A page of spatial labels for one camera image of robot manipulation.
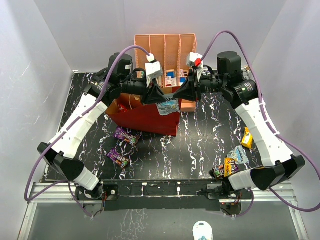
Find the light blue snack pouch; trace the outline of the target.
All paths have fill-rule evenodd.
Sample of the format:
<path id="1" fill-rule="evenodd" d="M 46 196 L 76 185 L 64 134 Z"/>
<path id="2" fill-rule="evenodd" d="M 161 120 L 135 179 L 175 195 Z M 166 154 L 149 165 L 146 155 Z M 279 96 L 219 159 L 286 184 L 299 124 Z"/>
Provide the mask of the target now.
<path id="1" fill-rule="evenodd" d="M 160 116 L 167 116 L 172 113 L 180 112 L 180 105 L 177 99 L 162 102 L 162 103 L 157 103 L 156 107 Z"/>
<path id="2" fill-rule="evenodd" d="M 246 164 L 249 162 L 246 151 L 242 145 L 236 146 L 235 149 L 227 154 L 227 157 L 235 160 L 238 164 Z"/>

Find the red paper bag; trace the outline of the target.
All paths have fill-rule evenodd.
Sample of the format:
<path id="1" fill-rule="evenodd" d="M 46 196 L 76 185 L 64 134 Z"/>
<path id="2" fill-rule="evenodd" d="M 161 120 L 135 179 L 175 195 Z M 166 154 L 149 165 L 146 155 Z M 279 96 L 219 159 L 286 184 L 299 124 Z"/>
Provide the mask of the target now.
<path id="1" fill-rule="evenodd" d="M 119 112 L 118 104 L 124 105 L 128 111 Z M 155 103 L 142 104 L 139 96 L 126 93 L 122 93 L 112 102 L 106 114 L 119 127 L 174 137 L 180 122 L 180 113 L 162 116 Z"/>

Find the red chips bag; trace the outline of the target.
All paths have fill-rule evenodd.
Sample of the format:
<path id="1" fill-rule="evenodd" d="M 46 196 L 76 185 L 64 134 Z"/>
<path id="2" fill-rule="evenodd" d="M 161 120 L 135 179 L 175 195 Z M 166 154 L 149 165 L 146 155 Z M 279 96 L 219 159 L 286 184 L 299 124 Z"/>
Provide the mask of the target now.
<path id="1" fill-rule="evenodd" d="M 125 113 L 128 111 L 128 109 L 123 104 L 118 104 L 117 107 L 120 113 Z"/>

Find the purple candy pack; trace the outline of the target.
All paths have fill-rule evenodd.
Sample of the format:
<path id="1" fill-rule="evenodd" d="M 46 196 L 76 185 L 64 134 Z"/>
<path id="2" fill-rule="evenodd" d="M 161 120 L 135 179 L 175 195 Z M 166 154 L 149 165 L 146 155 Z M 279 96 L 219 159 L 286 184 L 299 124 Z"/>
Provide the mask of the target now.
<path id="1" fill-rule="evenodd" d="M 122 169 L 125 168 L 130 162 L 129 158 L 118 153 L 115 148 L 112 148 L 107 156 Z"/>
<path id="2" fill-rule="evenodd" d="M 125 141 L 128 144 L 134 146 L 138 143 L 140 137 L 137 135 L 132 135 L 124 130 L 122 127 L 117 126 L 113 136 L 119 140 Z"/>

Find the yellow snack pack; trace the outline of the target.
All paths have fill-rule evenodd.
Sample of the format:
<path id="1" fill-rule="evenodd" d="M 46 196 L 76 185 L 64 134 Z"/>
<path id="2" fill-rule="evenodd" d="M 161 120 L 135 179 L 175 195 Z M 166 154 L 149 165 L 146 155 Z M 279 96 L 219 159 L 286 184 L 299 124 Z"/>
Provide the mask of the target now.
<path id="1" fill-rule="evenodd" d="M 248 127 L 244 128 L 244 136 L 241 140 L 241 145 L 245 148 L 252 149 L 253 136 Z"/>

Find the yellow candy pack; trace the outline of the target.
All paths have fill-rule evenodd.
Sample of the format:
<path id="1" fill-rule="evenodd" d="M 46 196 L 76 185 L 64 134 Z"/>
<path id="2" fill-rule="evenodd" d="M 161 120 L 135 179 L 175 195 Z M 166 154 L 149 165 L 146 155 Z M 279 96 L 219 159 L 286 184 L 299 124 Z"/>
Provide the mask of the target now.
<path id="1" fill-rule="evenodd" d="M 224 159 L 224 177 L 228 177 L 232 174 L 237 173 L 239 170 L 236 161 L 232 158 L 226 157 Z"/>

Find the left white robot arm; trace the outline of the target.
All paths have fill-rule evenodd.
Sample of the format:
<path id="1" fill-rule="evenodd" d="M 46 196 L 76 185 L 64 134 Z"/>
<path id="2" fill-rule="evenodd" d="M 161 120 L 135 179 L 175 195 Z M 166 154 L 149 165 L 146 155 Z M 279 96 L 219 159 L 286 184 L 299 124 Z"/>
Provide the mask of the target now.
<path id="1" fill-rule="evenodd" d="M 93 200 L 103 195 L 101 180 L 75 156 L 93 124 L 122 93 L 123 85 L 133 74 L 132 61 L 132 57 L 125 51 L 112 55 L 109 66 L 93 75 L 63 128 L 49 143 L 42 142 L 37 148 L 41 160 L 45 160 L 68 181 L 85 189 Z"/>

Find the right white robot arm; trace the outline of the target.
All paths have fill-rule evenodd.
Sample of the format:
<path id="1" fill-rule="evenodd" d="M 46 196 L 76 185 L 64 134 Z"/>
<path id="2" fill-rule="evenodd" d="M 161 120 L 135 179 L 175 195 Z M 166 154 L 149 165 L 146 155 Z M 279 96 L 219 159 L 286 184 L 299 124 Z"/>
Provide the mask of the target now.
<path id="1" fill-rule="evenodd" d="M 223 179 L 223 194 L 233 199 L 245 188 L 258 188 L 262 191 L 290 180 L 306 164 L 301 156 L 295 156 L 288 146 L 280 140 L 264 119 L 263 104 L 259 100 L 257 84 L 244 76 L 242 59 L 234 51 L 217 55 L 217 70 L 208 76 L 203 74 L 202 55 L 190 52 L 186 64 L 190 67 L 188 77 L 175 92 L 174 98 L 198 101 L 204 93 L 220 92 L 242 121 L 248 127 L 256 144 L 262 167 L 233 173 Z"/>

